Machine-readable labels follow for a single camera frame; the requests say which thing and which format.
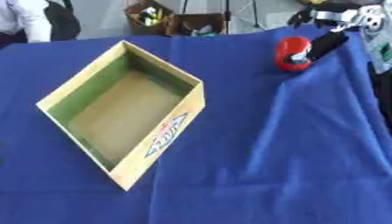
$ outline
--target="red object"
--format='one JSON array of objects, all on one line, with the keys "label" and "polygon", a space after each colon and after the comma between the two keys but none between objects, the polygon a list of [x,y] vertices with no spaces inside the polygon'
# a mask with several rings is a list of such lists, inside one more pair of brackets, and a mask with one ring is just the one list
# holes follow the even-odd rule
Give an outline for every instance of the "red object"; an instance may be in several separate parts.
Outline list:
[{"label": "red object", "polygon": [[292,36],[283,38],[276,47],[275,60],[276,64],[283,70],[297,71],[306,69],[311,62],[306,63],[289,63],[285,62],[287,56],[301,53],[312,42],[308,38]]}]

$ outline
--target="box label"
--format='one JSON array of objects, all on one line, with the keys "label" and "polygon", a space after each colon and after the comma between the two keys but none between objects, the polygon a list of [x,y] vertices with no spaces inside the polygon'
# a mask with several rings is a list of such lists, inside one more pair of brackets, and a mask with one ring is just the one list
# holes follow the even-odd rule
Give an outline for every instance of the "box label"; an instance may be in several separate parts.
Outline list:
[{"label": "box label", "polygon": [[186,119],[186,116],[187,113],[184,113],[183,115],[176,116],[169,122],[162,124],[161,130],[152,140],[151,147],[145,155],[146,158],[172,143],[177,132],[179,132],[179,127],[181,127],[181,124]]}]

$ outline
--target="cardboard box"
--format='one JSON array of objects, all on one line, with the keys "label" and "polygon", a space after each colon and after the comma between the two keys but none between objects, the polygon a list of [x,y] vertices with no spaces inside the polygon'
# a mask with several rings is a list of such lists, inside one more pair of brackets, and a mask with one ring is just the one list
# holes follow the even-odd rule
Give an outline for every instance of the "cardboard box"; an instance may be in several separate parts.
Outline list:
[{"label": "cardboard box", "polygon": [[221,13],[210,14],[172,14],[166,26],[166,35],[184,35],[181,23],[187,23],[191,29],[199,30],[205,25],[211,25],[217,33],[223,34],[226,30],[225,17]]},{"label": "cardboard box", "polygon": [[[159,23],[146,26],[137,19],[137,16],[148,7],[163,10],[163,18]],[[124,10],[124,13],[128,19],[132,35],[165,35],[167,18],[173,13],[173,11],[156,1],[143,0],[127,7]]]},{"label": "cardboard box", "polygon": [[205,101],[201,80],[121,41],[37,106],[129,190]]}]

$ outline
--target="blue tablecloth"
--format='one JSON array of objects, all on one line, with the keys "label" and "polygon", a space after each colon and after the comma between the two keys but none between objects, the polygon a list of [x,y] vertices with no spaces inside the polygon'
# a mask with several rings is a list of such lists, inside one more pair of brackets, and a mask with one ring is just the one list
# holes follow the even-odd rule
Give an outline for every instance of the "blue tablecloth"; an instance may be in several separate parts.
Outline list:
[{"label": "blue tablecloth", "polygon": [[300,74],[274,63],[305,26],[127,40],[205,82],[206,108],[128,192],[35,103],[120,38],[0,51],[0,223],[390,224],[392,141],[356,34]]}]

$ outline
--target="white shirt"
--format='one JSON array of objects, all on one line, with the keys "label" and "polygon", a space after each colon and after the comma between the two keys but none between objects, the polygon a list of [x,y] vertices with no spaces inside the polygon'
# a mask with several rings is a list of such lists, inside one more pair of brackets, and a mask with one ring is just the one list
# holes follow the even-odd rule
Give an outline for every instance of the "white shirt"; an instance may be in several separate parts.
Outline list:
[{"label": "white shirt", "polygon": [[0,32],[16,34],[24,29],[29,42],[51,40],[52,26],[46,18],[46,0],[0,0]]}]

